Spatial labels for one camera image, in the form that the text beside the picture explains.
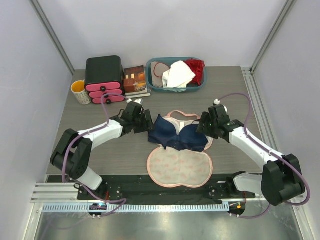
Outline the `navy blue bra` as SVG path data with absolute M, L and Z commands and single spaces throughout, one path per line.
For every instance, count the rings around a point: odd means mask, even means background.
M 197 132 L 197 129 L 198 125 L 192 122 L 181 122 L 158 115 L 154 130 L 148 132 L 148 141 L 161 145 L 164 149 L 169 147 L 177 151 L 203 152 L 209 140 L 204 133 Z

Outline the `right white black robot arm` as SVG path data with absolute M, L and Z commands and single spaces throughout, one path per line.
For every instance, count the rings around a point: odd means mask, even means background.
M 305 193 L 300 162 L 293 154 L 275 151 L 245 127 L 239 120 L 231 120 L 226 107 L 215 104 L 200 117 L 197 132 L 213 139 L 223 139 L 251 158 L 261 169 L 260 175 L 237 172 L 226 184 L 226 193 L 233 198 L 243 192 L 264 196 L 278 206 Z

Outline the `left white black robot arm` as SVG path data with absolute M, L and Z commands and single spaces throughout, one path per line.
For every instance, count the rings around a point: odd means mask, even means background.
M 108 141 L 154 129 L 151 112 L 142 104 L 131 101 L 118 115 L 106 122 L 82 131 L 67 129 L 53 151 L 50 163 L 61 170 L 62 182 L 66 177 L 87 188 L 93 198 L 100 200 L 107 192 L 102 177 L 89 167 L 91 152 Z

